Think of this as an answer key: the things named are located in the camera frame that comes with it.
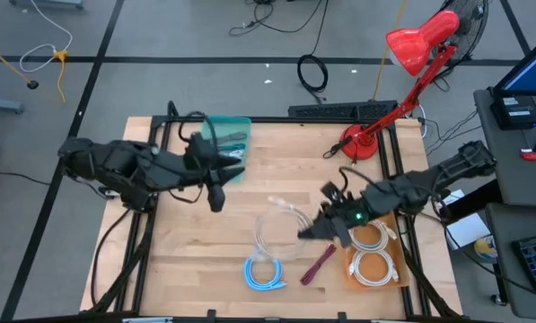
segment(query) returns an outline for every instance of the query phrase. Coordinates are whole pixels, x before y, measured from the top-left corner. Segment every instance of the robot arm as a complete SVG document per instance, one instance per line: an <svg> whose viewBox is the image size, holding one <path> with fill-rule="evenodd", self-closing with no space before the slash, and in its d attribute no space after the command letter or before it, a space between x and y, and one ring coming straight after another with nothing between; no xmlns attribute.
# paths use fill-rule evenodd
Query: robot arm
<svg viewBox="0 0 536 323"><path fill-rule="evenodd" d="M370 183L359 198L344 195L329 182L321 192L330 202L321 204L313 226L298 232L300 239L333 240L339 237L346 248L351 244L348 230L367 225L385 214L401 210L406 214L421 212L432 194L439 194L458 179L488 176L496 161L480 141L470 142L452 158L424 171L409 171L380 183Z"/></svg>
<svg viewBox="0 0 536 323"><path fill-rule="evenodd" d="M68 138L58 151L64 173L72 178L98 180L120 194L126 207L148 212L156 193L206 185L213 212L222 211L222 186L244 168L229 168L239 159L217 153L210 140L192 134L184 155L125 140L96 144L86 138Z"/></svg>

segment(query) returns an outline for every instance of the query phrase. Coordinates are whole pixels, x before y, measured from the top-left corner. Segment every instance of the red lamp shade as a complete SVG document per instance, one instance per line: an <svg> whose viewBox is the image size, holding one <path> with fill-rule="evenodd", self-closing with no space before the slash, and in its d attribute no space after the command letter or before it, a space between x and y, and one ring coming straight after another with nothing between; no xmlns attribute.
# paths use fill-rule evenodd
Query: red lamp shade
<svg viewBox="0 0 536 323"><path fill-rule="evenodd" d="M431 49L453 35L459 28L459 17L442 10L421 27L392 31L385 37L401 65L413 76L427 64Z"/></svg>

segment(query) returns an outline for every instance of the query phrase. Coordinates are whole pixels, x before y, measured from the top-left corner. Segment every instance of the wooden tabletop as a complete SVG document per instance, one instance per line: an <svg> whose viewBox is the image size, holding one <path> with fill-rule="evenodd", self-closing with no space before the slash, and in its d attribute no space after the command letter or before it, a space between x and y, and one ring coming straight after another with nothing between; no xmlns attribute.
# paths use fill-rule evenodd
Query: wooden tabletop
<svg viewBox="0 0 536 323"><path fill-rule="evenodd" d="M150 118L129 118L124 139L147 140ZM415 120L397 121L400 153L405 171L427 168L425 148L419 124ZM228 183L226 202L219 214L209 211L206 191L200 202L188 205L161 194L156 215L150 260L145 277L141 314L146 316L203 317L207 310L217 310L218 317L286 317L336 318L345 311L349 319L404 319L399 289L378 289L361 292L346 284L342 257L336 252L321 268L308 286L299 279L322 254L328 242L309 242L294 261L283 263L286 287L270 292L256 292L243 280L242 266L254 254L256 218L272 205L268 196L279 196L315 216L324 196L320 188L328 180L343 183L338 167L348 165L342 153L331 159L321 158L323 152L338 141L346 125L336 124L273 124L251 125L250 150L244 180ZM183 153L184 143L177 136L178 125L172 126L168 149ZM201 124L187 124L187 134L198 131ZM394 171L389 134L386 137L390 169ZM382 180L378 154L360 161L356 168L374 180ZM350 177L349 189L365 188L361 179ZM183 196L195 196L195 188ZM122 215L119 200L107 203L99 238ZM281 215L267 225L267 239L278 244L295 243L294 219ZM131 215L106 239L98 264L97 295L100 297L122 268ZM426 277L447 301L461 313L453 269L449 259L444 231L433 221L418 217L417 240ZM271 264L254 265L258 280L271 279ZM129 284L136 281L132 274ZM128 288L125 308L130 308L134 288ZM420 313L415 280L411 294L416 313ZM90 276L81 308L91 308Z"/></svg>

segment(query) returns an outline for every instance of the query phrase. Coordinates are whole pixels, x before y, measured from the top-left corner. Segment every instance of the coiled blue cable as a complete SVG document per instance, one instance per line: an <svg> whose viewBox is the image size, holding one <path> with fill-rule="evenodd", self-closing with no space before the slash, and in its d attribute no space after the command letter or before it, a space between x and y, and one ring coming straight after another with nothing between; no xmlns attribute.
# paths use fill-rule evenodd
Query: coiled blue cable
<svg viewBox="0 0 536 323"><path fill-rule="evenodd" d="M267 283L261 284L253 278L253 273L251 272L253 258L246 259L246 262L243 263L243 277L245 278L246 283L251 289L255 291L265 292L273 291L286 286L285 282L279 281L282 278L282 264L277 260L273 260L273 262L274 267L276 268L276 274L274 275L274 278Z"/></svg>

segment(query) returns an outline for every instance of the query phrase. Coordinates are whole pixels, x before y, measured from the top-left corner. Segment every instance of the lamp arm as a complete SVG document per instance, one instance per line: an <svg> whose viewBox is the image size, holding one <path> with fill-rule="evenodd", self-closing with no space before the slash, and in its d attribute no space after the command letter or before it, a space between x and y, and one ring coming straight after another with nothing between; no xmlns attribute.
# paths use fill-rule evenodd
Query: lamp arm
<svg viewBox="0 0 536 323"><path fill-rule="evenodd" d="M437 57L429 65L426 72L417 80L415 86L405 98L405 100L392 112L385 117L377 120L369 127L363 128L362 131L355 136L368 136L371 137L384 128L394 123L398 118L402 118L405 114L413 111L418 105L418 98L421 92L434 80L439 73L439 70L451 59L451 57L457 51L457 45L442 43L437 49Z"/></svg>

